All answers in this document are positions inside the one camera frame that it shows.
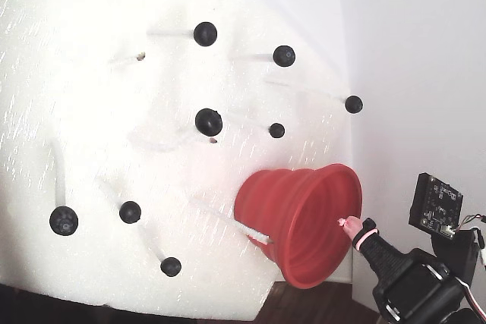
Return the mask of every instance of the white wall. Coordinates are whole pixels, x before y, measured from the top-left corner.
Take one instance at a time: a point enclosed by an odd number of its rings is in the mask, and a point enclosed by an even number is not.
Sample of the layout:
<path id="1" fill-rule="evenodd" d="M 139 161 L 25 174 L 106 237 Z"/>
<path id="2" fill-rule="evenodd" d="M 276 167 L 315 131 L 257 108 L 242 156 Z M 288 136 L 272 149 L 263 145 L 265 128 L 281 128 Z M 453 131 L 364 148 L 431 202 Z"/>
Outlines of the white wall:
<path id="1" fill-rule="evenodd" d="M 463 214 L 486 213 L 486 0 L 341 2 L 351 90 L 364 101 L 352 125 L 363 214 L 400 250 L 431 251 L 407 224 L 419 173 L 462 191 Z M 353 297 L 373 307 L 376 278 L 356 256 Z M 473 292 L 484 305 L 480 266 Z"/>

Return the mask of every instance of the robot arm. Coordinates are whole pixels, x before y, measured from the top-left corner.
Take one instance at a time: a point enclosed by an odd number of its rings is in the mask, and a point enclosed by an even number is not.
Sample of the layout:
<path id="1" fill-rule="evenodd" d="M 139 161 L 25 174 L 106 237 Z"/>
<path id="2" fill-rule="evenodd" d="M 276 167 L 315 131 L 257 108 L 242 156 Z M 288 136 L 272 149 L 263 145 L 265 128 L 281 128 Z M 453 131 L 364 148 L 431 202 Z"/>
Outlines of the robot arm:
<path id="1" fill-rule="evenodd" d="M 456 311 L 465 294 L 468 298 L 464 285 L 469 286 L 437 257 L 418 248 L 401 253 L 379 235 L 371 219 L 349 217 L 339 224 L 378 277 L 373 296 L 383 318 L 400 324 L 486 323 L 481 309 L 476 315 L 469 309 Z"/>

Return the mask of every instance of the white foam board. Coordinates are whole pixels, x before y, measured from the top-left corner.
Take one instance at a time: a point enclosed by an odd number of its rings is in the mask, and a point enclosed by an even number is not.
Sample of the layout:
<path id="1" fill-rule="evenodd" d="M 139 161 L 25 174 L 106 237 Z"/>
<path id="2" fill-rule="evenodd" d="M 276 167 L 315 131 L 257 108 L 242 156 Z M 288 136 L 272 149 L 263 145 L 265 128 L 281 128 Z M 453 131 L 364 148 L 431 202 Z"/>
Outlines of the white foam board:
<path id="1" fill-rule="evenodd" d="M 190 37 L 201 21 L 219 32 L 209 48 Z M 281 44 L 297 55 L 287 69 L 269 57 Z M 349 162 L 349 116 L 328 95 L 349 94 L 344 64 L 339 0 L 0 0 L 0 282 L 142 313 L 253 319 L 278 268 L 188 201 L 232 217 L 259 169 Z M 194 128 L 206 107 L 223 118 L 216 144 Z M 281 140 L 265 129 L 275 121 Z M 49 227 L 58 156 L 79 217 L 70 237 Z M 118 217 L 126 200 L 142 209 L 133 225 Z M 181 260 L 178 276 L 161 273 L 164 256 Z"/>
<path id="2" fill-rule="evenodd" d="M 363 216 L 404 252 L 432 253 L 430 236 L 408 225 L 418 174 L 464 194 L 463 215 L 484 214 L 484 0 L 341 0 L 352 90 L 353 162 Z M 353 297 L 376 308 L 368 263 L 355 254 Z M 486 301 L 478 265 L 472 291 Z"/>

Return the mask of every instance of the styrofoam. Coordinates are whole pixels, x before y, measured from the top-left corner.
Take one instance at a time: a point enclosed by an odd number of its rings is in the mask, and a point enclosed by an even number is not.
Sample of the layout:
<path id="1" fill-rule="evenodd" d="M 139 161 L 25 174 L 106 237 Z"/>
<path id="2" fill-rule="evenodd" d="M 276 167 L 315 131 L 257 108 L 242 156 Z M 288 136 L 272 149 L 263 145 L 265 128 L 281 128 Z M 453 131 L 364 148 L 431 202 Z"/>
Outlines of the styrofoam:
<path id="1" fill-rule="evenodd" d="M 0 282 L 143 313 L 253 319 L 278 268 L 188 201 L 231 217 L 258 169 L 349 161 L 349 117 L 327 95 L 349 93 L 339 0 L 316 6 L 315 18 L 286 16 L 291 4 L 0 0 Z M 218 30 L 209 48 L 190 37 L 201 21 Z M 270 60 L 281 44 L 296 52 L 290 68 Z M 134 60 L 140 52 L 146 58 Z M 206 107 L 222 115 L 216 144 L 194 128 Z M 258 126 L 276 121 L 281 140 Z M 79 218 L 70 237 L 49 227 L 59 156 L 65 202 Z M 133 225 L 118 216 L 126 200 L 142 209 Z M 164 256 L 181 260 L 178 276 L 161 273 Z"/>

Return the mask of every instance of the wire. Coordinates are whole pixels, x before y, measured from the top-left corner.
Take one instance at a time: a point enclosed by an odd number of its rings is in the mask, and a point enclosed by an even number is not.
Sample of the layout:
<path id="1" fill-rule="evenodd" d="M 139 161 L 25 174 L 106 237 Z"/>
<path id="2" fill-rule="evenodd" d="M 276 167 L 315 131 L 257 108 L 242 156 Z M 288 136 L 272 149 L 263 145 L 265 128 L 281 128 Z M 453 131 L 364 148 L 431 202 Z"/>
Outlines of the wire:
<path id="1" fill-rule="evenodd" d="M 460 224 L 457 226 L 456 231 L 459 231 L 464 224 L 468 224 L 472 222 L 474 219 L 480 219 L 482 222 L 484 222 L 486 220 L 486 215 L 482 215 L 482 214 L 466 215 L 464 219 L 460 222 Z"/>
<path id="2" fill-rule="evenodd" d="M 471 227 L 469 228 L 470 231 L 475 231 L 478 237 L 478 244 L 479 244 L 479 255 L 481 257 L 481 263 L 486 269 L 486 244 L 484 243 L 483 234 L 481 233 L 481 229 L 479 227 Z"/>
<path id="3" fill-rule="evenodd" d="M 471 308 L 474 310 L 474 312 L 479 316 L 482 322 L 486 322 L 486 313 L 483 311 L 483 309 L 479 306 L 478 302 L 474 298 L 471 292 L 471 288 L 469 287 L 468 284 L 466 284 L 463 280 L 460 278 L 456 277 L 456 280 L 464 286 L 464 291 L 465 291 L 465 298 L 468 301 L 469 305 L 471 305 Z"/>

